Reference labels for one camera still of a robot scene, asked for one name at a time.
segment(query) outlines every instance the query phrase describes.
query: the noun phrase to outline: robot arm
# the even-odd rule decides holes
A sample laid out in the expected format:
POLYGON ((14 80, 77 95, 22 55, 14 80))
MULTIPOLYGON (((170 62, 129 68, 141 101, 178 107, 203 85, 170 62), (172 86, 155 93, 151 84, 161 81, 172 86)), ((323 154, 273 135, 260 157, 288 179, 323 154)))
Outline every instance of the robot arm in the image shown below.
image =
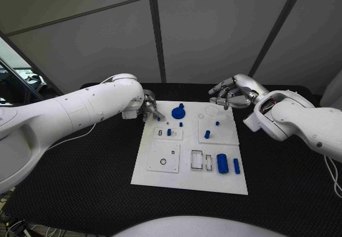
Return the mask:
POLYGON ((25 179, 63 137, 119 113, 133 119, 139 113, 148 117, 148 112, 165 118, 154 93, 132 74, 51 100, 0 108, 0 193, 25 179))
POLYGON ((245 119, 255 132, 262 128, 279 141, 297 134, 312 150, 342 162, 342 111, 334 108, 317 108, 292 91, 271 92, 243 74, 223 81, 210 94, 233 85, 240 88, 243 95, 214 97, 211 102, 233 108, 246 108, 255 103, 255 112, 245 119))

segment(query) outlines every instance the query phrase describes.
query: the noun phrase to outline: small blue object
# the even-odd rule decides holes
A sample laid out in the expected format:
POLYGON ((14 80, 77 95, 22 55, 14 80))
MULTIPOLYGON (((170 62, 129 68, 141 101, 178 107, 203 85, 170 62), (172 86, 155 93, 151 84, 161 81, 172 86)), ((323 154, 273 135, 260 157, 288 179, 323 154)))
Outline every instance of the small blue object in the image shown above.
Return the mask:
POLYGON ((236 174, 240 174, 239 159, 234 159, 236 174))
POLYGON ((185 117, 185 110, 184 110, 184 104, 181 103, 180 104, 180 107, 177 107, 174 110, 172 110, 172 117, 175 119, 183 119, 185 117))
POLYGON ((210 138, 210 136, 211 136, 211 131, 210 131, 210 130, 207 130, 207 131, 206 131, 206 138, 209 139, 209 138, 210 138))
POLYGON ((227 155, 219 154, 219 167, 220 167, 220 173, 227 174, 230 172, 229 170, 229 162, 227 162, 227 155))

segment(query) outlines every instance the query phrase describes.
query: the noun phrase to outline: white board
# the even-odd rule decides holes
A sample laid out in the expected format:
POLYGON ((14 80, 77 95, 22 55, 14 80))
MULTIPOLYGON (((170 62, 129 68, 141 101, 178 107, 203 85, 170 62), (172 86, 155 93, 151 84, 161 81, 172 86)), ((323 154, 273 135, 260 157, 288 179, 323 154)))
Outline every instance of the white board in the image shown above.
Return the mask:
POLYGON ((232 108, 226 111, 223 106, 217 106, 211 103, 158 101, 158 109, 167 116, 167 119, 158 121, 154 119, 154 116, 149 115, 132 176, 132 184, 249 195, 232 108), (187 114, 183 119, 175 119, 172 117, 172 110, 180 107, 181 103, 184 103, 187 114), (203 131, 203 129, 210 130, 207 129, 207 126, 211 129, 211 136, 210 139, 203 139, 206 136, 206 131, 203 131), (177 137, 174 137, 175 133, 172 133, 170 139, 168 136, 165 137, 168 129, 178 133, 177 137), (158 135, 159 130, 164 131, 162 138, 159 138, 158 135), (180 130, 183 130, 183 139, 180 139, 180 130), (157 144, 159 144, 164 149, 155 148, 157 144), (172 160, 171 163, 174 165, 172 168, 167 168, 167 165, 170 159, 174 159, 170 154, 171 151, 178 151, 175 150, 177 145, 180 145, 178 170, 171 173, 172 168, 175 169, 177 166, 175 160, 172 160), (204 164, 207 162, 207 155, 211 155, 211 172, 207 171, 206 166, 203 171, 194 171, 191 168, 193 150, 203 151, 204 164), (219 172, 219 154, 226 154, 229 157, 230 172, 227 174, 219 172), (234 158, 239 159, 240 174, 236 174, 234 171, 234 158), (155 168, 151 168, 151 162, 157 165, 155 168))

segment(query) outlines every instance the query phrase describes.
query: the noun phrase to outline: black table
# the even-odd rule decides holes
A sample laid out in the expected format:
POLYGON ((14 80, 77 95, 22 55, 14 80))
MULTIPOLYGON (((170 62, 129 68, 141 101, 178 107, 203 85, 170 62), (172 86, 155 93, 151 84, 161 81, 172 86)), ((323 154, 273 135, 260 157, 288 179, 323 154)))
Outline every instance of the black table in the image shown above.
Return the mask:
MULTIPOLYGON (((209 102, 214 85, 144 84, 158 100, 209 102)), ((298 91, 318 106, 302 86, 268 86, 298 91)), ((115 116, 93 133, 43 157, 18 185, 5 210, 47 226, 113 235, 131 226, 174 215, 237 220, 289 236, 342 236, 342 200, 324 156, 299 137, 273 140, 253 133, 243 119, 253 106, 234 110, 249 196, 131 184, 145 123, 115 116)), ((90 128, 69 138, 84 134, 90 128)))

